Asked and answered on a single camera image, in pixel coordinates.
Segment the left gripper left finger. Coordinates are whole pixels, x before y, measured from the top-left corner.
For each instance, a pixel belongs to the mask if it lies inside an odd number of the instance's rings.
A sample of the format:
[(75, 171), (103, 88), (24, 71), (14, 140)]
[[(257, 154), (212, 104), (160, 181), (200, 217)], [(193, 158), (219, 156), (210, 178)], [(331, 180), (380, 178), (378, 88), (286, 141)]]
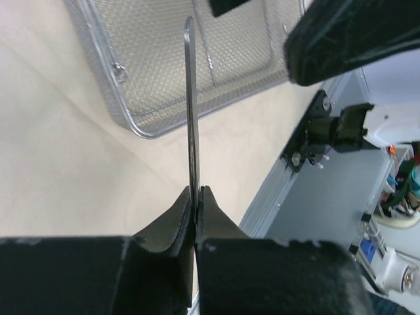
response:
[(1, 239), (2, 314), (186, 314), (190, 194), (132, 236)]

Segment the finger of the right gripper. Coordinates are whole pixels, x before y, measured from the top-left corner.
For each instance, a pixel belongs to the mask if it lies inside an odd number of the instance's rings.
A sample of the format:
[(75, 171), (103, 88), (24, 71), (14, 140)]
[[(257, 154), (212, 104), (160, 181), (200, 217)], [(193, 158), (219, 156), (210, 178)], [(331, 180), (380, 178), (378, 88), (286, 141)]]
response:
[(249, 0), (208, 0), (212, 15), (217, 18), (220, 17), (241, 5), (247, 3)]
[(417, 48), (418, 1), (313, 1), (283, 46), (303, 87)]

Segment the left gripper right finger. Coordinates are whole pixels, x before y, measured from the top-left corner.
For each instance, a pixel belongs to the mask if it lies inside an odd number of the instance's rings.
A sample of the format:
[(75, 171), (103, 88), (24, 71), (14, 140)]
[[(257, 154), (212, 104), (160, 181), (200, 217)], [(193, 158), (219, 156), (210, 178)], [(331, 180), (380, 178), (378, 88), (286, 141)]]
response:
[(196, 261), (202, 314), (372, 314), (350, 253), (329, 241), (251, 238), (201, 188)]

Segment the wire mesh instrument tray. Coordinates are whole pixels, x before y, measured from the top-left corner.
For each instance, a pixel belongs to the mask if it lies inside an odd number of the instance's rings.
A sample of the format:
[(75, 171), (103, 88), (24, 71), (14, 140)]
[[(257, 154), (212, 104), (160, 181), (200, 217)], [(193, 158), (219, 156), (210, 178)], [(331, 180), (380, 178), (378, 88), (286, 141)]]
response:
[(196, 43), (197, 111), (287, 80), (283, 45), (304, 1), (248, 1), (215, 18), (207, 1), (67, 1), (112, 120), (144, 138), (186, 123), (184, 27)]

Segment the beige wrapping cloth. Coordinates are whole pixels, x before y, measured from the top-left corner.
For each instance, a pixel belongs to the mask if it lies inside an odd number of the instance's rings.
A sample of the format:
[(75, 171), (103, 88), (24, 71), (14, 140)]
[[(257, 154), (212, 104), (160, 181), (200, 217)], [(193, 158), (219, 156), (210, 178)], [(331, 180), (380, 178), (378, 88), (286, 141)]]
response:
[[(316, 90), (283, 83), (200, 119), (201, 181), (233, 221)], [(63, 2), (1, 2), (2, 236), (141, 230), (188, 183), (186, 137), (111, 120)]]

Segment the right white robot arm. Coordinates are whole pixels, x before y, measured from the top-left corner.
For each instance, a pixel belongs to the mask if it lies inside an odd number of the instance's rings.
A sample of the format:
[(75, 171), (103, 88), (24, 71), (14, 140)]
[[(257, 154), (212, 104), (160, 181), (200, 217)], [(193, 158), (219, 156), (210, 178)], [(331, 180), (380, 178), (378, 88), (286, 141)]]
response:
[(384, 149), (419, 140), (419, 2), (312, 1), (283, 45), (290, 82), (308, 87), (343, 74), (363, 100), (333, 107), (321, 88), (287, 142), (287, 158)]

